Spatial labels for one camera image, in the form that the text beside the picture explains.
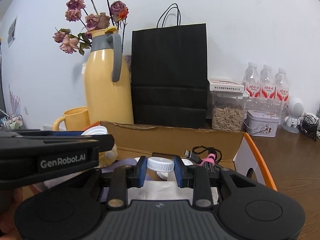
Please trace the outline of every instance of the screw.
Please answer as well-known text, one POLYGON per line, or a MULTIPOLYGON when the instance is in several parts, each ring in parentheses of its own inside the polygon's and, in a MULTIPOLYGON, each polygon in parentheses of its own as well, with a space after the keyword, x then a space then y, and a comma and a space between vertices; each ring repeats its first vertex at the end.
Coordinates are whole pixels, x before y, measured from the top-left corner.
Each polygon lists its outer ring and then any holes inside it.
POLYGON ((122 207, 123 204, 124 202, 121 199, 117 199, 117 198, 114 198, 108 201, 108 205, 110 207, 122 207))
POLYGON ((211 205, 211 201, 208 199, 198 199, 196 201, 196 205, 198 207, 209 207, 211 205))

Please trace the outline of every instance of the wooden table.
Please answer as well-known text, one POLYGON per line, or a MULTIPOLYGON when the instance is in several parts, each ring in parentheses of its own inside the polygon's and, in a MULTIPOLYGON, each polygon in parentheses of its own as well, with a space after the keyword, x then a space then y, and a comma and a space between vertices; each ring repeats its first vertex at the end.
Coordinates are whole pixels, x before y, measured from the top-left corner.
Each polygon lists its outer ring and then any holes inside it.
POLYGON ((294 198, 305 210, 299 240, 320 238, 320 140, 280 129, 276 137, 252 136, 278 191, 294 198))

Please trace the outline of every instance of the open cardboard box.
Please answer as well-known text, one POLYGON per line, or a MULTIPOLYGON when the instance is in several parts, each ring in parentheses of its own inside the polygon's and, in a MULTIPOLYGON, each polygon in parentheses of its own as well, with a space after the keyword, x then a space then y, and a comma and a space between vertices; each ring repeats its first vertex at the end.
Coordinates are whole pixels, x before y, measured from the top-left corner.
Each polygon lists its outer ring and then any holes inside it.
MULTIPOLYGON (((209 129, 126 125, 101 121, 115 138, 118 160, 151 157, 153 152, 184 157, 185 150, 195 146, 215 147, 222 152, 220 164, 245 176, 253 171, 259 183, 276 190, 276 185, 259 150, 248 133, 209 129)), ((24 187, 24 200, 45 190, 43 183, 24 187)))

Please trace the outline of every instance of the red and white label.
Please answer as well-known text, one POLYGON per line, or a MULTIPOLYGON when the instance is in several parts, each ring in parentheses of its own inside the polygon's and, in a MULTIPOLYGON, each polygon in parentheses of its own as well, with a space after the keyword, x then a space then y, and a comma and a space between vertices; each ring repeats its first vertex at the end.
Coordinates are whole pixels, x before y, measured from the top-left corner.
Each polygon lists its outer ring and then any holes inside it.
POLYGON ((263 98, 275 98, 276 97, 276 87, 275 86, 264 86, 261 87, 260 96, 263 98))
POLYGON ((277 99, 280 101, 287 101, 289 97, 289 91, 285 89, 277 90, 277 99))
POLYGON ((246 90, 250 97, 257 98, 260 95, 260 86, 258 85, 246 86, 246 90))

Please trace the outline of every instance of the pink dried rose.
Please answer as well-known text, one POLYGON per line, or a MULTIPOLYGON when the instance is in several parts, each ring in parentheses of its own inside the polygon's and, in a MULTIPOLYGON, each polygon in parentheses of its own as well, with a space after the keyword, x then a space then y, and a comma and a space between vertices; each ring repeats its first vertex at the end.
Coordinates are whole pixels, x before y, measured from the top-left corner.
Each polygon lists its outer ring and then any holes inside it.
POLYGON ((92 40, 92 34, 91 33, 89 33, 88 31, 87 32, 85 32, 85 34, 84 34, 89 40, 92 40))
POLYGON ((53 38, 54 38, 54 41, 57 42, 57 43, 61 43, 64 39, 64 37, 66 36, 66 33, 64 32, 57 32, 54 34, 53 38))
POLYGON ((81 11, 78 9, 66 11, 66 19, 69 22, 75 22, 81 19, 81 11))
POLYGON ((110 6, 110 10, 112 13, 112 18, 115 22, 119 22, 119 14, 124 11, 127 8, 127 6, 121 2, 121 1, 115 1, 113 4, 110 6))
POLYGON ((81 10, 85 8, 85 4, 83 3, 84 0, 70 0, 66 3, 69 10, 81 10))
POLYGON ((101 30, 110 26, 110 17, 106 13, 100 13, 100 15, 89 14, 85 17, 85 22, 88 31, 101 30))
POLYGON ((79 49, 79 47, 77 46, 78 43, 79 43, 78 38, 70 39, 69 36, 67 35, 67 36, 65 36, 62 44, 60 45, 60 49, 62 51, 64 51, 65 53, 72 54, 72 53, 76 52, 75 49, 79 49))

